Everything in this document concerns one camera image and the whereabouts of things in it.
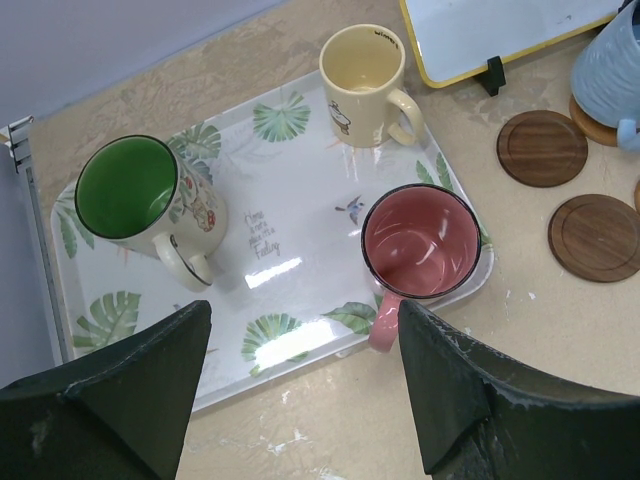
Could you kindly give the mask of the light wood coaster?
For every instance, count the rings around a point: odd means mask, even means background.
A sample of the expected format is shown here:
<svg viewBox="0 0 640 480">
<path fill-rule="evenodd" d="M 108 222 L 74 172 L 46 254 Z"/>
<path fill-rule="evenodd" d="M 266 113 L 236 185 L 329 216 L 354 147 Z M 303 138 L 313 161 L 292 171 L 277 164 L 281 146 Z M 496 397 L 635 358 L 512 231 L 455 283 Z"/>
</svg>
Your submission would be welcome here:
<svg viewBox="0 0 640 480">
<path fill-rule="evenodd" d="M 573 122 L 588 139 L 608 147 L 618 146 L 617 128 L 594 120 L 578 105 L 574 96 L 569 100 L 569 112 Z"/>
</svg>

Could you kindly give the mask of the green interior mug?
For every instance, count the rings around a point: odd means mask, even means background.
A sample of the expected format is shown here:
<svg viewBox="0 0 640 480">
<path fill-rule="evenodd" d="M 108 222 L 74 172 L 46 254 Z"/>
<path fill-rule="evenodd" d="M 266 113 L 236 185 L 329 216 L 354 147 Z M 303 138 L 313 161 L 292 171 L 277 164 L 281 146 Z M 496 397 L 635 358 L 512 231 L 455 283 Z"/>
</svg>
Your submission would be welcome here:
<svg viewBox="0 0 640 480">
<path fill-rule="evenodd" d="M 212 286 L 208 257 L 227 232 L 227 205 L 163 141 L 128 135 L 102 146 L 77 179 L 74 207 L 90 233 L 159 260 L 186 289 Z"/>
</svg>

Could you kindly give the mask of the dark walnut coaster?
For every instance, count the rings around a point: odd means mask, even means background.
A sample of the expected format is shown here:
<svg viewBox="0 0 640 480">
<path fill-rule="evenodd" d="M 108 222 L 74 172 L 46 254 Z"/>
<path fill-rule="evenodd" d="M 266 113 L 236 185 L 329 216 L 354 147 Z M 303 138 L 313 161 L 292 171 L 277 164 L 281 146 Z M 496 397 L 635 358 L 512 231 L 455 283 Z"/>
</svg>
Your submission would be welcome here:
<svg viewBox="0 0 640 480">
<path fill-rule="evenodd" d="M 511 178 L 530 187 L 550 188 L 571 181 L 582 171 L 588 142 L 569 117 L 533 110 L 517 114 L 504 124 L 496 152 Z"/>
<path fill-rule="evenodd" d="M 639 272 L 639 214 L 611 196 L 562 203 L 549 221 L 548 243 L 560 265 L 587 281 L 619 282 Z"/>
</svg>

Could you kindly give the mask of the pale yellow mug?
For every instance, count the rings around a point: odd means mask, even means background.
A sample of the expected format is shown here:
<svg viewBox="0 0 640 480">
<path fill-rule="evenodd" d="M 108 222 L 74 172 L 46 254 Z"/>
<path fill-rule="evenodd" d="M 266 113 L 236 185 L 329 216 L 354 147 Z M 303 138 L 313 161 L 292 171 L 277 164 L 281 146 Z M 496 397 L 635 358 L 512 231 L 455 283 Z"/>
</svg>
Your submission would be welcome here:
<svg viewBox="0 0 640 480">
<path fill-rule="evenodd" d="M 376 147 L 388 139 L 426 139 L 423 114 L 404 91 L 405 47 L 393 31 L 357 24 L 333 34 L 319 56 L 332 128 L 344 143 Z"/>
</svg>

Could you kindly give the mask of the floral serving tray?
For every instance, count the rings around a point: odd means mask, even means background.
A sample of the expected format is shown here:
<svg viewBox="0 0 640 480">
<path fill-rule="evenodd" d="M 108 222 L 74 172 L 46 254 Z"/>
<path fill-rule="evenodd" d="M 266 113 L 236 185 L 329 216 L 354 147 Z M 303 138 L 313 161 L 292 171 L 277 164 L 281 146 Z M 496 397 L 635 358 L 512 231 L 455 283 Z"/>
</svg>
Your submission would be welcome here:
<svg viewBox="0 0 640 480">
<path fill-rule="evenodd" d="M 173 135 L 227 202 L 202 293 L 212 327 L 204 408 L 364 342 L 382 299 L 362 257 L 371 206 L 406 184 L 464 190 L 438 143 L 354 148 L 333 133 L 319 72 Z M 51 212 L 69 356 L 139 332 L 196 299 L 157 260 L 91 234 L 65 187 Z"/>
</svg>

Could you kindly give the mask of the light blue mug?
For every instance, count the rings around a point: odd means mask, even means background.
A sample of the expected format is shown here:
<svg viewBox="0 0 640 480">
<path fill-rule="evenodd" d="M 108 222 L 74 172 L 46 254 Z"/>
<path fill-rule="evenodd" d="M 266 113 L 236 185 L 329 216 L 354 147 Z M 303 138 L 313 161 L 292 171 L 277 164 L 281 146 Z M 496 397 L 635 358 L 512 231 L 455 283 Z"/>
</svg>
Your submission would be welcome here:
<svg viewBox="0 0 640 480">
<path fill-rule="evenodd" d="M 586 121 L 615 134 L 615 145 L 639 151 L 639 3 L 628 1 L 580 53 L 570 87 Z"/>
</svg>

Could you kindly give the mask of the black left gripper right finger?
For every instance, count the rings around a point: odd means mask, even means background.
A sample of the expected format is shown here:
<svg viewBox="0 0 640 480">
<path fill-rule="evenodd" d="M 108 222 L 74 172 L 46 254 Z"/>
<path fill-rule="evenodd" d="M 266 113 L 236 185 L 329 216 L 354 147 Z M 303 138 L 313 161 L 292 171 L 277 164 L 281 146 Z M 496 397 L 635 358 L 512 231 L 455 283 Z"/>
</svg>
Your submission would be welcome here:
<svg viewBox="0 0 640 480">
<path fill-rule="evenodd" d="M 532 368 L 415 301 L 399 345 L 434 479 L 636 479 L 639 399 Z"/>
</svg>

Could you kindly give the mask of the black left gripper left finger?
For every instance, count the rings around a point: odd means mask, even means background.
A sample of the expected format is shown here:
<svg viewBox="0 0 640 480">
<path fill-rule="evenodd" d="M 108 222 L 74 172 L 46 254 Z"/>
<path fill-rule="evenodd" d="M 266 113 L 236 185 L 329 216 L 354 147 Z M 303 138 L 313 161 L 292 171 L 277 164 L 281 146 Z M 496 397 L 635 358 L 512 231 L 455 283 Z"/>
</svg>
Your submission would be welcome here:
<svg viewBox="0 0 640 480">
<path fill-rule="evenodd" d="M 190 303 L 1 390 L 4 479 L 173 479 L 211 331 Z"/>
</svg>

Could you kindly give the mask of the red floral mug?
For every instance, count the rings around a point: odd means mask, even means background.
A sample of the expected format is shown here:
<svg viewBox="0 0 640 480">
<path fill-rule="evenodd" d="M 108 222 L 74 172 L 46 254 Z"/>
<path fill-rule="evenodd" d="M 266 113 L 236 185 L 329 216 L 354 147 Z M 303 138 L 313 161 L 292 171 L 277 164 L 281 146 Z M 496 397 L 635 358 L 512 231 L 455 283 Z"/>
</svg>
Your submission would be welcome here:
<svg viewBox="0 0 640 480">
<path fill-rule="evenodd" d="M 398 336 L 403 300 L 430 303 L 463 285 L 481 256 L 479 222 L 459 195 L 407 184 L 380 197 L 361 229 L 361 252 L 383 290 L 370 346 L 388 352 Z"/>
</svg>

